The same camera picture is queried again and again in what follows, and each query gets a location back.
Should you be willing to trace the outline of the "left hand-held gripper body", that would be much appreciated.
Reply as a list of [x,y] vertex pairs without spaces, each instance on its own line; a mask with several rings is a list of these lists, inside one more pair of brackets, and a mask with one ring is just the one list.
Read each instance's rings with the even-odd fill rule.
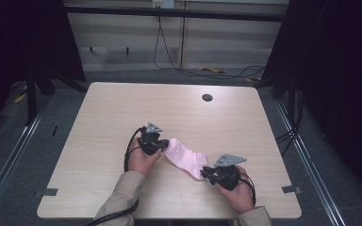
[[141,136],[138,140],[142,150],[148,154],[153,155],[158,151],[160,144],[160,132],[162,131],[157,125],[152,122],[148,122],[146,126],[141,128]]

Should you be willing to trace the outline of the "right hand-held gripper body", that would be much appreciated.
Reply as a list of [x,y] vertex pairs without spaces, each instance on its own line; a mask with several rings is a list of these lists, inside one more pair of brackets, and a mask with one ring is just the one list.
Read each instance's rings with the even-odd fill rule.
[[229,191],[233,190],[240,178],[236,164],[246,161],[245,157],[227,153],[222,154],[214,163],[215,174],[218,176],[217,183]]

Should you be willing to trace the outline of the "person's left hand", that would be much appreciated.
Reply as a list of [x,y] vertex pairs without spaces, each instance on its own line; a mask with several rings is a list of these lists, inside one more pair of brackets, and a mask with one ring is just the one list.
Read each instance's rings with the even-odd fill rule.
[[140,147],[138,139],[135,137],[128,153],[128,169],[147,176],[154,168],[156,161],[161,157],[162,150],[159,149],[152,155],[146,154]]

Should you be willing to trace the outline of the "yellow object on floor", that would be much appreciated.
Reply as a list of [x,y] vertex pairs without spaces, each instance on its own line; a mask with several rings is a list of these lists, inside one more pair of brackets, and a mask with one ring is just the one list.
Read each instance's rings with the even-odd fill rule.
[[212,72],[212,73],[222,73],[222,74],[226,74],[226,71],[220,70],[220,69],[216,69],[216,68],[211,68],[211,67],[199,67],[198,69],[199,71],[208,71],[208,72]]

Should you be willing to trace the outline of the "yellow tape piece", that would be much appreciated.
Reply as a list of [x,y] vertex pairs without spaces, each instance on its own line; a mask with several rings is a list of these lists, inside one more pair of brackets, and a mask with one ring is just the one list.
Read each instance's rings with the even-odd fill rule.
[[27,94],[27,85],[24,86],[24,88],[22,89],[22,91],[19,93],[19,95],[15,98],[15,100],[13,101],[14,104],[18,104],[20,103],[26,96]]

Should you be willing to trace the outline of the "black horizontal metal bar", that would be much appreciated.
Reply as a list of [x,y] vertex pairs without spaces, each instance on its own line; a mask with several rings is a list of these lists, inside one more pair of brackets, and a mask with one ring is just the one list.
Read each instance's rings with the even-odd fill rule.
[[75,5],[75,4],[65,4],[63,8],[66,12],[71,12],[71,13],[91,13],[91,14],[110,14],[110,15],[157,16],[157,17],[257,21],[257,22],[274,22],[274,23],[282,23],[283,21],[288,19],[287,16],[278,15],[278,14],[223,12],[223,11],[189,10],[189,9],[117,8],[117,7]]

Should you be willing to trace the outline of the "person's right hand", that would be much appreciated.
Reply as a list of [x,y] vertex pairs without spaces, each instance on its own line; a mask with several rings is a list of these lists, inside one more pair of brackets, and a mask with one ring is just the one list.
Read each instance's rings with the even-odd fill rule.
[[217,190],[230,202],[231,206],[239,213],[243,214],[255,209],[252,189],[248,185],[246,170],[237,166],[240,180],[233,190],[227,190],[219,184],[215,184]]

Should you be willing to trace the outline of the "metal floor rail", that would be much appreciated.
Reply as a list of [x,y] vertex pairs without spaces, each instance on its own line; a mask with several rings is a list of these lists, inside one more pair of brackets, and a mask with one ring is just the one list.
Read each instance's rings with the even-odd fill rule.
[[295,149],[300,156],[304,168],[310,178],[310,181],[316,190],[316,193],[321,201],[322,207],[333,226],[346,226],[345,220],[339,211],[339,208],[328,190],[325,182],[322,180],[321,175],[311,157],[308,149],[306,148],[302,137],[298,132],[292,131],[292,123],[288,119],[288,112],[285,105],[276,101],[277,109],[280,113],[282,121],[288,130],[288,135],[291,137]]
[[47,105],[48,103],[44,102],[41,105],[41,108],[36,112],[35,116],[24,126],[21,135],[10,151],[8,159],[6,160],[4,166],[0,169],[0,197],[7,186],[11,174],[14,172],[14,169],[20,161],[29,140],[33,137],[36,129],[38,128],[41,121],[41,115],[45,111]]

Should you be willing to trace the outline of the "black metal stand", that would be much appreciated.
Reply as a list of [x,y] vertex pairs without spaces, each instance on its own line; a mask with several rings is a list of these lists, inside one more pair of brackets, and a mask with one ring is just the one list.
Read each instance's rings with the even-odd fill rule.
[[53,95],[56,91],[46,66],[30,68],[26,74],[27,125],[30,125],[37,116],[36,88],[39,88],[43,95]]

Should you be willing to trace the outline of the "black curtain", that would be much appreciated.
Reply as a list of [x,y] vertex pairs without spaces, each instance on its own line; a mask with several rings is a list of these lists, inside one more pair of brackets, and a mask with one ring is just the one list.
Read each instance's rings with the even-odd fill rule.
[[85,79],[63,0],[0,0],[0,110],[13,83]]
[[362,0],[289,0],[263,76],[303,92],[362,183]]

